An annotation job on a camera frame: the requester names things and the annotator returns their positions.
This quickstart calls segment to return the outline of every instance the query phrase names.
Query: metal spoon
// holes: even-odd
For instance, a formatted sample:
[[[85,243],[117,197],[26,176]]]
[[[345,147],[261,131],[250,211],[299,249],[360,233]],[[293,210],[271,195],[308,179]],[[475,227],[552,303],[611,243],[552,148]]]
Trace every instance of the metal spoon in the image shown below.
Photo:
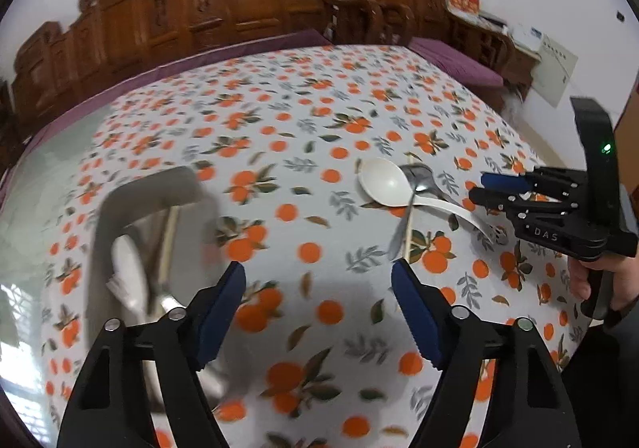
[[[357,177],[364,191],[384,206],[406,206],[415,192],[404,172],[393,162],[383,158],[363,161]],[[471,223],[491,243],[495,242],[494,231],[490,225],[458,204],[434,197],[416,196],[413,205],[430,206],[454,213]]]
[[[428,165],[400,165],[399,168],[401,168],[401,171],[406,175],[409,183],[411,183],[411,178],[413,179],[411,186],[413,186],[414,184],[418,196],[432,194],[433,196],[439,197],[440,199],[458,204],[451,196],[446,194],[437,186],[435,175]]]

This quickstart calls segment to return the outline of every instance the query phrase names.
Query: leaf pattern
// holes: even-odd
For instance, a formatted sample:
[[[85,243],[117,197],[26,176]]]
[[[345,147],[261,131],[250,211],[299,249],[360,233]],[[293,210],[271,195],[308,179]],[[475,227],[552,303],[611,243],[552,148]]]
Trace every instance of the leaf pattern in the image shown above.
[[[339,421],[326,425],[335,436],[343,432],[341,422],[354,415],[371,429],[369,439],[375,434],[386,441],[393,441],[386,436],[400,442],[412,438],[437,378],[423,370],[407,380],[407,373],[398,371],[397,359],[415,347],[408,333],[386,331],[400,310],[387,293],[383,250],[403,209],[362,199],[359,167],[375,157],[426,163],[438,186],[470,209],[466,191],[480,184],[482,170],[531,170],[539,163],[534,152],[475,95],[399,47],[315,47],[231,59],[142,86],[111,107],[47,224],[60,236],[57,245],[47,246],[50,262],[42,263],[48,301],[42,308],[41,347],[44,365],[57,364],[49,401],[60,417],[64,392],[85,355],[85,270],[101,202],[117,186],[186,165],[215,197],[222,216],[204,228],[205,240],[220,244],[219,250],[204,245],[204,257],[223,264],[234,259],[246,267],[247,291],[232,327],[252,351],[268,345],[275,357],[258,357],[256,373],[266,375],[265,364],[276,361],[294,372],[289,380],[289,373],[280,374],[284,387],[266,382],[232,402],[236,415],[220,422],[229,443],[246,444],[242,422],[255,418],[254,397],[260,392],[261,406],[275,415],[269,428],[251,432],[248,442],[256,446],[346,444],[344,438],[324,439],[322,432],[302,436],[291,428],[300,415],[311,424],[326,417],[326,404],[335,411],[330,421]],[[474,212],[483,215],[482,209]],[[565,366],[587,330],[568,292],[566,257],[534,244],[518,245],[501,214],[485,219],[496,232],[495,245],[460,226],[454,215],[419,213],[413,226],[419,229],[411,231],[413,269],[484,319],[527,314],[542,327],[552,324],[555,335],[545,342],[558,366]],[[500,270],[504,254],[509,255]],[[283,256],[290,263],[286,270]],[[476,261],[484,264],[474,270]],[[549,263],[554,268],[546,269]],[[272,280],[258,280],[264,273]],[[68,372],[61,370],[65,357]],[[313,363],[305,368],[305,361]],[[308,370],[312,381],[304,381]],[[413,388],[407,381],[418,383]],[[346,406],[353,402],[362,410]],[[381,407],[392,417],[410,410],[410,421],[375,424]],[[156,428],[169,431],[165,418],[153,420]],[[480,431],[481,425],[472,417],[469,428]]]
[[[340,190],[338,192],[332,192],[328,198],[328,203],[337,209],[336,215],[344,215],[347,221],[353,219],[357,215],[357,207],[355,206],[355,200],[352,199],[350,193],[347,190]]]
[[[317,168],[317,163],[313,160],[305,160],[302,158],[294,158],[293,160],[284,160],[284,167],[295,172],[304,172],[310,174]]]
[[[477,289],[477,279],[464,274],[462,278],[457,281],[457,285],[461,288],[461,298],[466,299],[466,305],[470,309],[480,309],[478,298],[481,298],[481,293]]]
[[[377,365],[381,365],[391,352],[388,344],[382,338],[373,337],[367,341],[362,333],[357,335],[355,341],[344,340],[344,346],[346,346],[344,354],[350,358],[359,359],[362,364],[375,360]]]
[[[353,271],[356,274],[366,273],[373,266],[381,266],[381,263],[377,260],[379,257],[384,256],[383,251],[379,250],[378,246],[370,246],[364,249],[363,247],[357,248],[354,254],[350,252],[346,253],[346,270]]]

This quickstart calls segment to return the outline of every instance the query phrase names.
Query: table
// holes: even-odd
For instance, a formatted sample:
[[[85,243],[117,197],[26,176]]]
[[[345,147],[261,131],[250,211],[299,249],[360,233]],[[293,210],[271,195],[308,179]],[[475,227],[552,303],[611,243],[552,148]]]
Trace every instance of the table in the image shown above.
[[[233,59],[132,91],[112,108],[50,247],[43,356],[54,420],[89,347],[84,272],[100,201],[174,165],[191,165],[218,200],[222,251],[247,271],[229,335],[250,353],[249,388],[215,411],[233,447],[402,447],[424,416],[439,373],[417,353],[384,255],[403,210],[362,193],[366,158],[426,162],[443,190],[503,233],[493,247],[464,223],[416,212],[411,261],[421,281],[483,319],[529,316],[561,367],[583,337],[588,319],[568,292],[566,258],[517,240],[503,215],[468,199],[482,171],[520,173],[537,156],[406,48]],[[465,447],[477,442],[492,373],[485,364]],[[171,446],[165,418],[154,421]]]
[[[532,86],[532,70],[541,63],[541,57],[538,53],[528,50],[515,41],[512,43],[515,46],[515,54],[504,66],[502,76],[514,85],[522,93],[522,98],[525,99]]]

